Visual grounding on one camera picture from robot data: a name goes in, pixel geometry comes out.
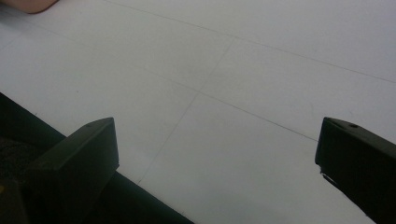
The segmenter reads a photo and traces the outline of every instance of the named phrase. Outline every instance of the black object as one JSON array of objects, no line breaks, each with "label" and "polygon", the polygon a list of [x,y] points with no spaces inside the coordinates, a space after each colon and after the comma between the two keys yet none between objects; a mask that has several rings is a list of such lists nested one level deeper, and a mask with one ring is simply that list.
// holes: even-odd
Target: black object
[{"label": "black object", "polygon": [[396,223],[396,146],[339,119],[322,123],[316,164],[376,223]]},{"label": "black object", "polygon": [[119,167],[113,119],[78,129],[28,168],[26,204],[34,223],[79,223]]},{"label": "black object", "polygon": [[191,223],[117,167],[113,119],[65,138],[0,93],[1,224]]}]

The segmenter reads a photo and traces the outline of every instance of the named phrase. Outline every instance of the black plastic piece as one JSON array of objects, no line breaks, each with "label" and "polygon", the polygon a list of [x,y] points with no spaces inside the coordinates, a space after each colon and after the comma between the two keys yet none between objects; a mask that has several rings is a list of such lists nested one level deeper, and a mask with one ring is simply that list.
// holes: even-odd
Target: black plastic piece
[{"label": "black plastic piece", "polygon": [[0,92],[0,136],[49,149],[64,136]]},{"label": "black plastic piece", "polygon": [[29,167],[33,223],[81,223],[119,167],[113,119],[78,129]]},{"label": "black plastic piece", "polygon": [[[9,140],[8,143],[1,141],[1,138]],[[0,224],[36,224],[40,220],[44,220],[41,222],[43,224],[57,224],[48,221],[59,219],[59,212],[54,212],[57,206],[48,207],[45,201],[40,200],[41,194],[26,183],[25,172],[18,172],[26,165],[18,165],[19,169],[15,170],[15,163],[29,164],[64,139],[64,135],[0,93],[0,151],[4,147],[12,147],[8,149],[15,149],[13,154],[17,154],[7,157],[5,163],[14,164],[5,165],[4,168],[8,170],[5,175],[0,176]],[[4,156],[0,153],[1,162],[5,161]],[[13,180],[5,180],[5,176],[13,176]],[[28,218],[26,208],[34,208],[30,210],[30,216],[35,218]],[[89,209],[90,212],[82,221],[83,224],[192,223],[117,172],[111,177],[95,205],[84,209]]]},{"label": "black plastic piece", "polygon": [[316,164],[376,223],[396,223],[396,146],[339,119],[322,123]]}]

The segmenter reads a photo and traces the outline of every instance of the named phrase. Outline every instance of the white surface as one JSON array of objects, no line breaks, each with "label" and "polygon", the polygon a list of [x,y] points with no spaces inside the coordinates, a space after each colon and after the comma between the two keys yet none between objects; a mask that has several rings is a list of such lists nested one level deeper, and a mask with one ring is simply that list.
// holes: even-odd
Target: white surface
[{"label": "white surface", "polygon": [[0,11],[0,49],[12,42],[28,27],[26,23]]},{"label": "white surface", "polygon": [[396,82],[394,0],[108,0]]},{"label": "white surface", "polygon": [[234,41],[202,92],[318,140],[324,117],[396,142],[396,88],[374,77]]},{"label": "white surface", "polygon": [[0,91],[64,134],[114,117],[119,171],[197,223],[373,223],[315,140],[396,142],[393,1],[111,1],[0,6]]},{"label": "white surface", "polygon": [[316,145],[199,95],[141,185],[198,223],[372,223],[318,174]]},{"label": "white surface", "polygon": [[200,90],[232,39],[101,0],[60,1],[29,22]]}]

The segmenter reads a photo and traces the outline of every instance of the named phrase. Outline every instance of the faint grid line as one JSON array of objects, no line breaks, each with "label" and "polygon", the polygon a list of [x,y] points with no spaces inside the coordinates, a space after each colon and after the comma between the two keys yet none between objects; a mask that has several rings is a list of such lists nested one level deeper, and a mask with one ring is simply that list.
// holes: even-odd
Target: faint grid line
[{"label": "faint grid line", "polygon": [[177,122],[176,126],[174,127],[174,129],[172,130],[172,132],[168,135],[168,137],[166,138],[165,142],[163,143],[163,145],[161,146],[160,150],[158,150],[158,152],[155,154],[154,159],[152,159],[148,169],[146,170],[146,172],[143,174],[142,178],[137,182],[137,184],[139,184],[147,175],[147,173],[149,172],[149,170],[152,167],[152,164],[156,161],[158,155],[160,155],[160,153],[163,151],[163,149],[165,148],[166,143],[168,142],[168,140],[170,139],[170,137],[173,135],[173,133],[175,132],[176,128],[178,127],[178,124],[183,120],[183,118],[186,116],[187,112],[190,110],[190,107],[192,106],[192,104],[195,102],[195,99],[197,98],[197,96],[201,93],[201,89],[205,86],[205,84],[207,83],[207,81],[210,79],[210,77],[213,75],[213,73],[216,71],[216,68],[219,66],[219,64],[221,63],[221,61],[223,60],[223,58],[225,57],[225,55],[228,53],[228,51],[230,50],[231,46],[233,45],[233,39],[230,43],[230,45],[228,46],[228,48],[226,50],[224,50],[223,54],[221,55],[221,57],[219,58],[219,61],[217,62],[216,66],[212,69],[212,71],[209,74],[209,77],[206,79],[206,82],[204,83],[204,85],[200,88],[199,91],[197,91],[197,93],[195,94],[194,98],[192,99],[192,101],[190,102],[189,106],[187,107],[187,109],[184,111],[183,115],[181,116],[180,120]]},{"label": "faint grid line", "polygon": [[[229,104],[229,103],[227,103],[227,102],[224,102],[224,101],[222,101],[222,100],[220,100],[220,99],[218,99],[218,98],[216,98],[216,97],[213,97],[213,96],[211,96],[211,95],[208,95],[208,94],[206,94],[206,93],[204,93],[204,92],[200,92],[200,93],[201,93],[202,95],[205,95],[205,96],[211,98],[211,99],[220,101],[220,102],[222,102],[222,103],[224,103],[224,104],[226,104],[226,105],[230,105],[230,106],[232,106],[232,107],[235,108],[235,109],[244,111],[244,112],[248,113],[249,115],[254,116],[254,117],[258,118],[258,119],[263,119],[263,120],[265,120],[265,121],[267,121],[267,122],[270,122],[270,123],[272,123],[272,124],[275,124],[276,126],[278,126],[278,127],[280,127],[280,128],[284,128],[284,129],[286,129],[286,130],[288,130],[288,131],[291,131],[291,132],[293,132],[293,133],[297,133],[297,132],[294,131],[293,129],[287,128],[287,127],[282,126],[282,125],[280,125],[280,124],[278,124],[278,123],[275,123],[275,122],[273,122],[273,121],[271,121],[271,120],[269,120],[269,119],[266,119],[266,118],[263,118],[263,117],[261,117],[261,116],[259,116],[259,115],[256,115],[256,114],[253,114],[253,113],[251,113],[251,112],[248,112],[248,111],[246,111],[245,109],[239,108],[239,107],[237,107],[237,106],[235,106],[235,105],[231,105],[231,104]],[[302,137],[308,138],[308,139],[310,139],[310,140],[312,140],[312,141],[315,141],[315,142],[318,141],[318,140],[316,140],[316,139],[314,139],[314,138],[312,138],[312,137],[309,137],[309,136],[307,136],[307,135],[305,135],[305,134],[303,134],[303,133],[297,133],[297,134],[299,134],[299,135],[302,136]]]},{"label": "faint grid line", "polygon": [[[96,47],[87,45],[87,44],[85,44],[84,42],[75,40],[75,39],[70,38],[70,37],[68,37],[68,36],[66,36],[66,35],[59,34],[59,33],[55,32],[55,31],[52,31],[52,30],[50,30],[50,29],[48,29],[48,28],[46,28],[46,27],[40,25],[40,24],[36,24],[36,23],[31,22],[31,21],[24,20],[23,18],[19,18],[19,17],[15,16],[15,15],[12,15],[12,14],[10,14],[9,12],[6,12],[6,11],[5,11],[5,13],[7,13],[8,15],[10,15],[10,16],[12,16],[12,17],[15,17],[15,18],[17,18],[17,19],[19,19],[19,20],[21,20],[21,21],[25,21],[25,22],[31,24],[32,26],[38,27],[38,28],[40,28],[40,29],[46,30],[46,31],[48,31],[48,32],[50,32],[50,33],[53,33],[53,34],[58,35],[58,36],[60,36],[60,37],[63,37],[63,38],[65,38],[65,39],[67,39],[68,41],[73,42],[74,44],[83,46],[83,47],[85,47],[85,48],[87,48],[87,49],[91,49],[91,50],[95,50],[95,51],[101,52],[101,53],[103,53],[103,54],[110,55],[111,57],[117,58],[117,59],[119,59],[119,60],[122,60],[122,59],[123,59],[123,58],[122,58],[121,56],[119,56],[119,55],[116,55],[116,54],[113,54],[113,53],[109,53],[109,52],[104,51],[104,50],[102,50],[102,49],[99,49],[99,48],[96,48]],[[162,79],[166,79],[166,80],[168,80],[168,81],[172,81],[172,82],[176,83],[177,85],[183,86],[184,88],[187,88],[187,89],[189,89],[189,90],[197,91],[196,89],[191,88],[191,87],[189,87],[189,86],[187,86],[187,85],[184,85],[184,84],[182,84],[182,83],[180,83],[180,82],[178,82],[178,81],[175,81],[175,80],[173,80],[173,79],[171,79],[171,78],[169,78],[169,77],[161,76],[161,75],[157,74],[156,72],[153,72],[153,71],[151,71],[151,70],[148,70],[146,67],[139,66],[139,65],[137,65],[137,64],[128,64],[128,66],[132,66],[132,67],[135,67],[135,68],[142,69],[142,70],[144,70],[144,71],[146,71],[146,72],[148,72],[148,73],[150,73],[150,74],[152,74],[152,75],[154,75],[154,76],[156,76],[156,77],[160,77],[160,78],[162,78]]]},{"label": "faint grid line", "polygon": [[[9,14],[8,12],[6,12],[6,11],[4,11],[4,10],[1,10],[2,12],[4,12],[4,13],[6,13],[6,14],[8,14],[9,16],[11,16],[11,17],[14,17],[15,19],[17,19],[17,20],[20,20],[20,21],[24,21],[24,20],[22,20],[22,19],[20,19],[20,18],[18,18],[18,17],[15,17],[14,15],[11,15],[11,14]],[[13,40],[11,40],[11,41],[9,41],[8,43],[6,43],[2,48],[0,48],[0,51],[2,50],[2,49],[5,49],[6,47],[8,47],[9,45],[11,45],[14,41],[16,41],[17,39],[19,39],[20,37],[21,37],[21,35],[23,35],[24,33],[25,33],[26,31],[22,31],[20,34],[18,34]]]},{"label": "faint grid line", "polygon": [[317,63],[324,63],[324,64],[327,64],[327,65],[330,65],[330,66],[334,66],[334,67],[337,67],[337,68],[345,69],[347,71],[354,72],[354,73],[360,74],[362,76],[378,78],[380,80],[387,81],[387,82],[390,82],[390,83],[396,83],[396,81],[392,81],[392,80],[388,80],[388,79],[385,79],[385,78],[382,78],[382,77],[376,77],[376,76],[373,76],[373,75],[365,74],[363,72],[355,71],[353,69],[345,68],[343,66],[339,66],[339,65],[336,65],[336,64],[333,64],[333,63],[326,63],[326,62],[320,61],[318,59],[309,58],[309,57],[304,56],[302,54],[294,53],[294,52],[291,52],[291,51],[287,51],[285,49],[280,49],[278,47],[274,47],[274,46],[270,46],[270,45],[267,45],[267,44],[259,43],[259,42],[256,42],[256,41],[248,40],[248,39],[245,39],[245,38],[237,36],[237,35],[231,35],[231,34],[223,33],[223,32],[220,32],[220,31],[217,31],[217,30],[213,30],[213,29],[210,29],[210,28],[207,28],[207,27],[204,27],[204,26],[196,25],[196,24],[193,24],[193,23],[190,23],[190,22],[187,22],[187,21],[180,21],[180,20],[177,20],[177,19],[174,19],[174,18],[166,17],[164,15],[160,15],[160,14],[156,14],[156,13],[153,13],[153,12],[149,12],[149,11],[137,8],[137,7],[129,7],[129,6],[125,6],[124,4],[111,2],[109,0],[103,0],[103,1],[106,1],[106,2],[108,2],[110,4],[117,5],[117,6],[120,6],[120,7],[128,7],[130,9],[133,9],[133,10],[136,10],[136,11],[140,11],[140,12],[144,12],[144,13],[147,13],[147,14],[150,14],[150,15],[153,15],[153,16],[161,17],[161,18],[164,18],[164,19],[167,19],[167,20],[170,20],[170,21],[178,21],[178,22],[182,22],[182,23],[185,23],[185,24],[188,24],[188,25],[191,25],[191,26],[196,26],[196,27],[199,27],[199,28],[211,31],[211,32],[216,32],[216,33],[219,33],[221,35],[227,35],[227,36],[230,36],[230,37],[233,37],[233,38],[236,38],[236,39],[240,39],[240,40],[252,43],[252,44],[261,45],[261,46],[264,46],[264,47],[267,47],[267,48],[270,48],[270,49],[277,49],[279,51],[286,52],[286,53],[289,53],[289,54],[292,54],[292,55],[295,55],[295,56],[299,56],[299,57],[302,57],[302,58],[305,58],[305,59],[308,59],[308,60],[311,60],[311,61],[314,61],[314,62],[317,62]]}]

